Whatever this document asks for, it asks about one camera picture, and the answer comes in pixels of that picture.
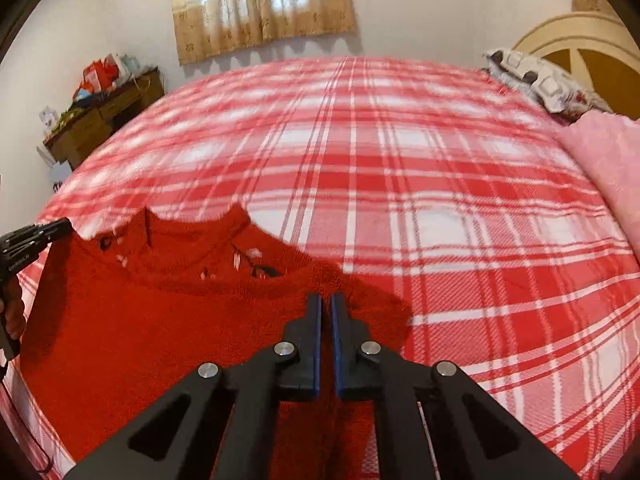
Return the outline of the person's left hand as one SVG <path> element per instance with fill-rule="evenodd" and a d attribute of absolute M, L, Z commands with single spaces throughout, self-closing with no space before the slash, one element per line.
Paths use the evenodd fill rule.
<path fill-rule="evenodd" d="M 1 287 L 1 313 L 6 320 L 6 331 L 12 339 L 20 339 L 26 327 L 25 304 L 22 288 L 16 276 Z"/>

